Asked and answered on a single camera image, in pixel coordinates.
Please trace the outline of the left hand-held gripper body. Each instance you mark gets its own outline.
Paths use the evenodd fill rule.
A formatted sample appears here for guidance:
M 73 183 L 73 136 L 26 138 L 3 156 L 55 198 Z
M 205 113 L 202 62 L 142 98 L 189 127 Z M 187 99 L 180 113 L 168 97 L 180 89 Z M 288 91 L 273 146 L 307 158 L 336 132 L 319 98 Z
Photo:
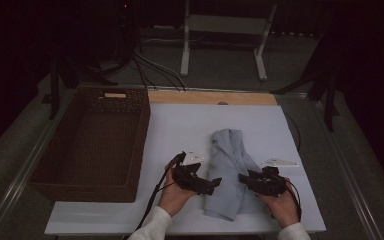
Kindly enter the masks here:
M 213 193 L 212 182 L 197 175 L 204 159 L 192 148 L 180 153 L 175 160 L 173 180 L 183 190 L 196 192 L 197 194 L 211 195 Z

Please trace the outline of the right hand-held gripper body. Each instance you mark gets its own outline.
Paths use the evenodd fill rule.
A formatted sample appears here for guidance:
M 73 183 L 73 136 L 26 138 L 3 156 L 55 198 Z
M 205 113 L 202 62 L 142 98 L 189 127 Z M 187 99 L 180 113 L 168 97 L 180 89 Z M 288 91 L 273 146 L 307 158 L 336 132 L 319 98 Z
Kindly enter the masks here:
M 279 158 L 270 158 L 262 162 L 262 169 L 249 171 L 251 185 L 249 188 L 265 196 L 278 197 L 287 190 L 286 179 L 280 175 L 280 168 L 299 167 L 297 162 L 290 162 Z

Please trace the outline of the light blue knit garment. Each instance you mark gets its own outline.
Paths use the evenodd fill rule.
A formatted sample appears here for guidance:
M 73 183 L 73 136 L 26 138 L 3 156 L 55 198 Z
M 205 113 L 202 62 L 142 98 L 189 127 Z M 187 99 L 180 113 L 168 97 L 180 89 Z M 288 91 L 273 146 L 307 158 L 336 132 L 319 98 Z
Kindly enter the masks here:
M 221 178 L 221 182 L 212 195 L 205 197 L 204 214 L 233 221 L 253 201 L 239 175 L 247 176 L 249 170 L 259 172 L 260 167 L 246 152 L 241 130 L 218 130 L 212 134 L 211 141 L 208 177 Z

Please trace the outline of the brown wicker basket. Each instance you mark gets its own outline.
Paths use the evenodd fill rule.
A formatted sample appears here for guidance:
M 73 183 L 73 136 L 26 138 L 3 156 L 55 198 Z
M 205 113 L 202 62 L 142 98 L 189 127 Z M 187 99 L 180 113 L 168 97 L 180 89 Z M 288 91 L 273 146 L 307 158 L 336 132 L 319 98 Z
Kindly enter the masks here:
M 29 186 L 51 201 L 134 202 L 149 120 L 145 89 L 78 89 Z

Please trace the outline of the person's left hand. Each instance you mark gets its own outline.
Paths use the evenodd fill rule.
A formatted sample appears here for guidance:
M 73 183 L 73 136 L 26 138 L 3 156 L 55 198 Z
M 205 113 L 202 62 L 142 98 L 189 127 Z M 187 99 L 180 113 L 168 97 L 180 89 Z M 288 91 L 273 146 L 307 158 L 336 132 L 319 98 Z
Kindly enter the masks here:
M 184 190 L 173 180 L 172 169 L 166 174 L 166 179 L 158 206 L 164 209 L 171 217 L 177 215 L 187 201 L 195 195 L 191 190 Z

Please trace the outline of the person's right hand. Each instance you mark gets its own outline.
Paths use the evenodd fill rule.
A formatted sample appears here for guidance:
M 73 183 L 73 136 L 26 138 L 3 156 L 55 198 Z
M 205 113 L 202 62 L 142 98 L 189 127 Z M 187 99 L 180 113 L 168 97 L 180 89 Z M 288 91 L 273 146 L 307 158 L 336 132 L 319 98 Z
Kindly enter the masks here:
M 297 205 L 289 192 L 285 192 L 279 197 L 262 194 L 257 194 L 257 196 L 266 203 L 271 215 L 282 229 L 299 222 Z

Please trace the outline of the black angled stand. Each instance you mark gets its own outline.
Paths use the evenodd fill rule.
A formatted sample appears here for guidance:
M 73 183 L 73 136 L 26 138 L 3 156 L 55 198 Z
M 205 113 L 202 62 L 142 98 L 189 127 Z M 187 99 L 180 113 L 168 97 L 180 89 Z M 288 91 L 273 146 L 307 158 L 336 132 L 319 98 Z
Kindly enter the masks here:
M 325 96 L 324 123 L 333 132 L 335 87 L 340 69 L 340 55 L 340 40 L 331 33 L 325 32 L 299 79 L 271 91 L 271 94 L 283 95 L 312 82 L 313 85 L 308 91 L 307 97 L 310 101 L 320 101 Z

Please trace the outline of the white metal stand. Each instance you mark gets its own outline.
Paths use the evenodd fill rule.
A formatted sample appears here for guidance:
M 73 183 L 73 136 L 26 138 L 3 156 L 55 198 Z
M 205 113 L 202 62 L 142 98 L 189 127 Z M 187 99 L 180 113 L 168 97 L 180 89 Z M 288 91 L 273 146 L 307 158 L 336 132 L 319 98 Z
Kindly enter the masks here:
M 186 77 L 189 73 L 191 31 L 250 34 L 261 37 L 260 44 L 253 50 L 258 77 L 261 81 L 268 79 L 263 61 L 263 51 L 268 40 L 277 4 L 271 4 L 268 16 L 265 18 L 247 18 L 216 15 L 197 15 L 190 13 L 190 0 L 185 0 L 184 40 L 180 67 L 180 75 Z

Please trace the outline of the black tripod stand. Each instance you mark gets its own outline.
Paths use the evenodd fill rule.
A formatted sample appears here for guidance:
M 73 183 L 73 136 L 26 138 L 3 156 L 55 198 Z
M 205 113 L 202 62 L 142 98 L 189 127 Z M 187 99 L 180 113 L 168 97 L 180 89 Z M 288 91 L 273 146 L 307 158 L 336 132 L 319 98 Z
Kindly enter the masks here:
M 109 81 L 97 72 L 89 69 L 86 65 L 68 56 L 54 58 L 50 62 L 50 93 L 43 98 L 43 102 L 49 103 L 51 106 L 49 119 L 54 119 L 60 108 L 59 82 L 63 78 L 63 72 L 71 74 L 71 76 L 67 77 L 67 80 L 64 80 L 68 88 L 75 88 L 79 85 L 79 81 L 75 77 L 75 70 L 91 77 L 104 86 L 116 86 L 115 82 Z

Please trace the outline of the dark equipment with red light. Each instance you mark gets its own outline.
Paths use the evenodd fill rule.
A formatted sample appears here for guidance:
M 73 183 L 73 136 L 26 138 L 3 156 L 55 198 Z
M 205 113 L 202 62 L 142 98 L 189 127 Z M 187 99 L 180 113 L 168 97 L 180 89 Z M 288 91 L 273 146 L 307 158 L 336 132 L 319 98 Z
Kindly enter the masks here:
M 119 63 L 129 63 L 139 38 L 137 24 L 136 0 L 114 0 L 117 28 L 121 37 L 121 53 Z

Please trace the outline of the aluminium table frame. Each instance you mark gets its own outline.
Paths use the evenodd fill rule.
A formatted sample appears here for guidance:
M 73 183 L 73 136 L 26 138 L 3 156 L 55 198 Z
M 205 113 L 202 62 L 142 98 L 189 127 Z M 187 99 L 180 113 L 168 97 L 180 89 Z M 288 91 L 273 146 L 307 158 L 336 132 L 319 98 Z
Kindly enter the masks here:
M 153 91 L 150 104 L 279 106 L 303 163 L 326 229 L 311 240 L 384 240 L 362 193 L 368 180 L 357 180 L 340 148 L 336 131 L 324 124 L 321 107 L 300 96 L 211 91 Z M 0 240 L 118 240 L 124 235 L 47 235 L 53 202 L 29 186 L 60 116 L 32 101 L 0 138 Z M 155 187 L 148 204 L 158 201 Z

